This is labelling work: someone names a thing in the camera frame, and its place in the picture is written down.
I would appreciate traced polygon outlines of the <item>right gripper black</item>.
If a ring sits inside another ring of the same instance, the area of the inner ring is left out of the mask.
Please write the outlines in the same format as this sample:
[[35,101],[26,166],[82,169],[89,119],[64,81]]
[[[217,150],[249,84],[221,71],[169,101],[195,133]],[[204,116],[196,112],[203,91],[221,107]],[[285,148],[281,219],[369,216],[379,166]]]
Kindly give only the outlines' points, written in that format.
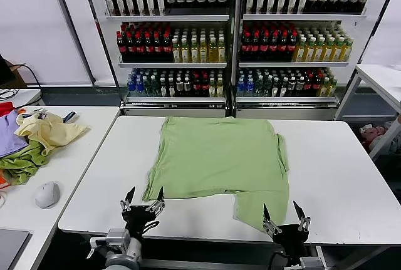
[[270,217],[266,204],[263,204],[263,227],[273,242],[281,245],[290,259],[306,257],[305,242],[309,236],[311,218],[306,216],[303,209],[293,201],[299,224],[277,226]]

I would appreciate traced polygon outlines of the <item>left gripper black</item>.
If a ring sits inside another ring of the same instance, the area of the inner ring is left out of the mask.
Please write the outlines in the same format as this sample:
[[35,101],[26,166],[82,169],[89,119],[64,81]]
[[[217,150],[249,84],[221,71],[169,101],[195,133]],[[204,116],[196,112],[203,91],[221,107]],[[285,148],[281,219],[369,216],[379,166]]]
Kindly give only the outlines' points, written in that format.
[[164,188],[160,188],[157,200],[151,205],[130,205],[134,193],[135,186],[126,194],[125,199],[120,201],[122,217],[130,236],[142,236],[160,223],[156,218],[165,207]]

